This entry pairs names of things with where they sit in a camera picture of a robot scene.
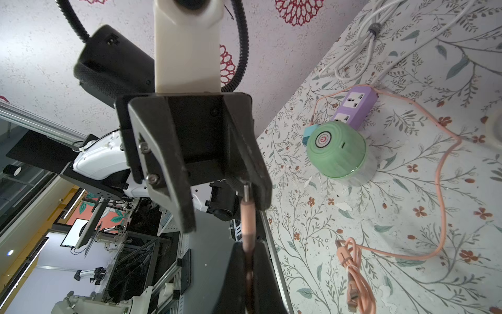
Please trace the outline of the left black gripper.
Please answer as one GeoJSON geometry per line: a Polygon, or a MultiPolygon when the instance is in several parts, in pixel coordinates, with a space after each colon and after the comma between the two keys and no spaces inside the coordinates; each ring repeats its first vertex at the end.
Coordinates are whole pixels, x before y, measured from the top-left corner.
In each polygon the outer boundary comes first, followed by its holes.
{"type": "Polygon", "coordinates": [[[248,183],[256,209],[270,208],[273,184],[255,138],[250,95],[124,95],[115,109],[133,179],[145,180],[150,198],[182,232],[196,230],[190,184],[225,178],[242,196],[248,183]]]}

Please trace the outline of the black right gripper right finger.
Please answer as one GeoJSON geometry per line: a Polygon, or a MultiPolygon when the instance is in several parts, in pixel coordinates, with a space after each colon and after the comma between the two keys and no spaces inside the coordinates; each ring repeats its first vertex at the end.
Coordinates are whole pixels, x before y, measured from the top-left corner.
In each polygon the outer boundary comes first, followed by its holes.
{"type": "Polygon", "coordinates": [[[288,313],[264,243],[257,243],[254,249],[252,311],[264,314],[288,313]]]}

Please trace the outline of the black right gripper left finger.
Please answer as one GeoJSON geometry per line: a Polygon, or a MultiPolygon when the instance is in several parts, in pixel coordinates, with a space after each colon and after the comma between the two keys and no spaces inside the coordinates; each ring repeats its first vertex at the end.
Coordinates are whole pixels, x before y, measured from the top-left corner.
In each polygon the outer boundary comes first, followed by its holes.
{"type": "Polygon", "coordinates": [[[240,314],[246,311],[245,257],[242,243],[235,243],[213,314],[240,314]]]}

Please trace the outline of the light green meat grinder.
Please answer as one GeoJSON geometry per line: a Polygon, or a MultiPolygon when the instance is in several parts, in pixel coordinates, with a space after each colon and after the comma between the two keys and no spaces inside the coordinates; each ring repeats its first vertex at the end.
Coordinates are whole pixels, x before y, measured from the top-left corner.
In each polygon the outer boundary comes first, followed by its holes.
{"type": "Polygon", "coordinates": [[[320,124],[310,134],[307,156],[325,177],[340,184],[359,187],[376,174],[376,158],[366,140],[340,121],[320,124]]]}

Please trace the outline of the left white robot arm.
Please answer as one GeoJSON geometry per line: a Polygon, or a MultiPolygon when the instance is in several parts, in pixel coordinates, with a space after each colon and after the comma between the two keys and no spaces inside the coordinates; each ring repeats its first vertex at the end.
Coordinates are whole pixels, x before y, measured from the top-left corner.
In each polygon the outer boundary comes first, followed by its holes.
{"type": "Polygon", "coordinates": [[[106,199],[144,196],[167,209],[185,233],[196,231],[193,186],[224,179],[241,195],[242,243],[232,248],[223,284],[197,276],[211,313],[284,313],[256,217],[271,205],[272,182],[254,137],[252,98],[237,91],[248,60],[248,30],[238,23],[241,55],[220,82],[218,22],[156,26],[149,56],[110,26],[95,34],[72,28],[84,42],[74,68],[83,89],[114,107],[120,127],[84,144],[62,175],[106,199]]]}

